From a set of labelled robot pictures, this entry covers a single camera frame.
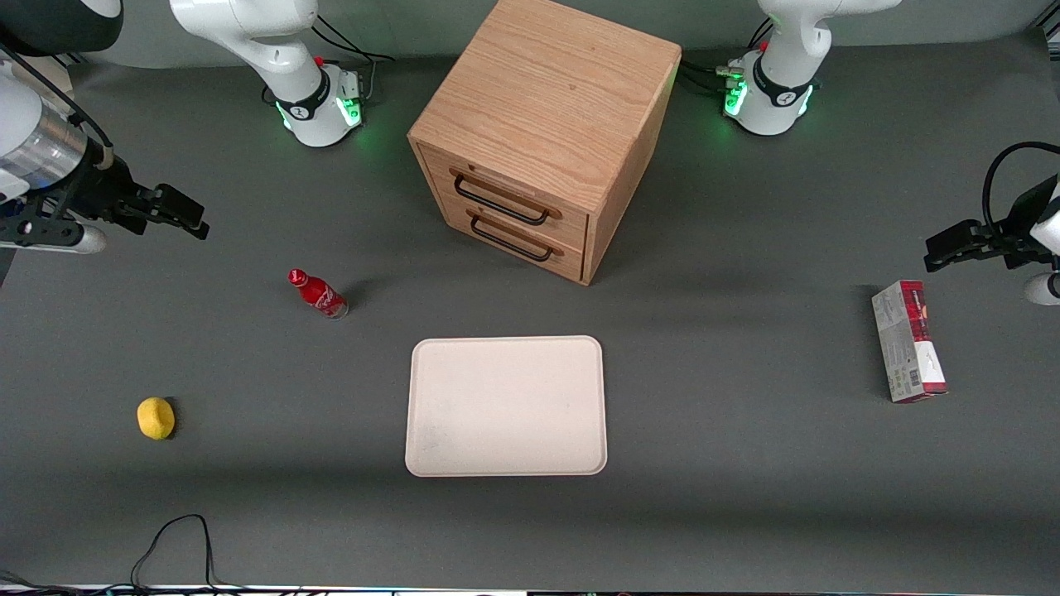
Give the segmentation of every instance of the green led light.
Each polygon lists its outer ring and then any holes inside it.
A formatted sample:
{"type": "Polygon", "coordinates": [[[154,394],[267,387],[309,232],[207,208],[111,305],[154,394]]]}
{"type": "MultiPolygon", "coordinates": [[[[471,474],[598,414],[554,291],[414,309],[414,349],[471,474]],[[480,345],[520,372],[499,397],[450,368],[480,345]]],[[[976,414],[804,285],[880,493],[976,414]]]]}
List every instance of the green led light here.
{"type": "Polygon", "coordinates": [[[283,127],[290,130],[290,122],[287,122],[287,115],[283,112],[283,108],[280,107],[280,102],[276,103],[276,109],[280,112],[280,118],[283,119],[283,127]]]}
{"type": "Polygon", "coordinates": [[[342,118],[346,119],[347,124],[351,127],[360,124],[360,102],[357,100],[335,98],[335,105],[342,112],[342,118]]]}
{"type": "Polygon", "coordinates": [[[802,107],[798,108],[799,116],[806,113],[806,108],[810,106],[810,95],[812,94],[813,94],[813,85],[810,85],[810,88],[806,90],[806,98],[802,99],[802,107]]]}
{"type": "Polygon", "coordinates": [[[725,111],[729,116],[740,113],[740,108],[743,107],[743,100],[746,97],[747,84],[741,81],[739,85],[729,90],[728,97],[725,98],[725,111]]]}

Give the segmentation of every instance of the yellow lemon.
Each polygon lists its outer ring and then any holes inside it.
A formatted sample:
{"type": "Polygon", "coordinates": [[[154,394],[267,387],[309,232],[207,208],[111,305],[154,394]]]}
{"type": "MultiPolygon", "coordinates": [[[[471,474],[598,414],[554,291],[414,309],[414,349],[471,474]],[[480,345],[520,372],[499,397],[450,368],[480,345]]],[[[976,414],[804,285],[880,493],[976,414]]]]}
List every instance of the yellow lemon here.
{"type": "Polygon", "coordinates": [[[160,441],[170,436],[177,419],[173,406],[162,398],[147,398],[136,408],[136,419],[140,423],[140,432],[147,438],[160,441]]]}

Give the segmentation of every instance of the red bottle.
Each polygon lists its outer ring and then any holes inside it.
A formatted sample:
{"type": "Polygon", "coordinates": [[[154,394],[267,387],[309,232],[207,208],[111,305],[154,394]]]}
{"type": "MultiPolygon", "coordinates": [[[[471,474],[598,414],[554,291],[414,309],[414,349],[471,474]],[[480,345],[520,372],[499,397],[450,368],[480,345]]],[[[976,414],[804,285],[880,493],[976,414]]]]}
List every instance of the red bottle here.
{"type": "Polygon", "coordinates": [[[302,269],[290,269],[287,274],[287,281],[302,294],[305,303],[320,311],[322,315],[338,320],[350,312],[350,305],[346,303],[338,292],[328,285],[328,282],[318,278],[305,275],[302,269]]]}

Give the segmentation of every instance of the wooden drawer unit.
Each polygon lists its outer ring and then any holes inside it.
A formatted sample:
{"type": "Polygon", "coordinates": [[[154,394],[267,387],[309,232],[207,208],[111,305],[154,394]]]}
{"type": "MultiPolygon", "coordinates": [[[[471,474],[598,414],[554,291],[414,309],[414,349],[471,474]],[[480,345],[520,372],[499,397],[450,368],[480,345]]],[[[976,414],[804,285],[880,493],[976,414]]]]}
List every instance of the wooden drawer unit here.
{"type": "Polygon", "coordinates": [[[643,175],[681,48],[499,0],[408,133],[446,223],[588,284],[643,175]]]}

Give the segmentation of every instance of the black metal handle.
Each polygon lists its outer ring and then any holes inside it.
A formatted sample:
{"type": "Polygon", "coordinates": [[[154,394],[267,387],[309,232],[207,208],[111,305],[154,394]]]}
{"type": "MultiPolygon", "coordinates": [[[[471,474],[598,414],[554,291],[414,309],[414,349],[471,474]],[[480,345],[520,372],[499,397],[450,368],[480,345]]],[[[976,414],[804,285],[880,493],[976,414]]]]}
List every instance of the black metal handle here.
{"type": "Polygon", "coordinates": [[[464,189],[462,189],[460,187],[460,185],[463,182],[463,180],[464,180],[463,174],[457,174],[456,180],[453,181],[453,188],[456,189],[457,194],[459,194],[460,196],[462,196],[464,198],[470,198],[470,199],[474,200],[475,203],[477,203],[479,205],[483,205],[485,207],[489,207],[490,209],[493,209],[494,211],[499,211],[499,212],[504,213],[505,215],[508,215],[509,217],[513,217],[515,220],[518,220],[519,222],[523,222],[524,224],[526,224],[528,226],[540,226],[540,225],[544,224],[545,220],[548,217],[548,209],[546,209],[545,211],[543,211],[540,217],[527,217],[526,215],[519,213],[518,211],[513,211],[513,210],[505,207],[504,205],[498,205],[498,204],[490,200],[489,198],[485,198],[484,196],[478,196],[477,194],[475,194],[475,193],[473,193],[471,191],[466,191],[466,190],[464,190],[464,189]]]}
{"type": "Polygon", "coordinates": [[[472,217],[471,217],[471,231],[475,232],[476,235],[480,235],[480,236],[484,238],[485,240],[489,240],[491,242],[499,244],[500,246],[504,246],[505,248],[507,248],[507,249],[509,249],[509,250],[511,250],[513,252],[518,252],[519,255],[526,257],[527,259],[530,259],[531,261],[535,261],[537,263],[544,263],[545,261],[548,261],[549,257],[552,256],[552,247],[548,247],[545,250],[544,255],[534,255],[533,252],[530,252],[529,250],[527,250],[526,248],[523,248],[522,246],[515,246],[514,244],[508,242],[507,240],[505,240],[502,238],[497,238],[497,236],[493,235],[492,233],[490,233],[488,231],[478,229],[478,226],[475,225],[478,222],[479,222],[478,215],[472,215],[472,217]]]}

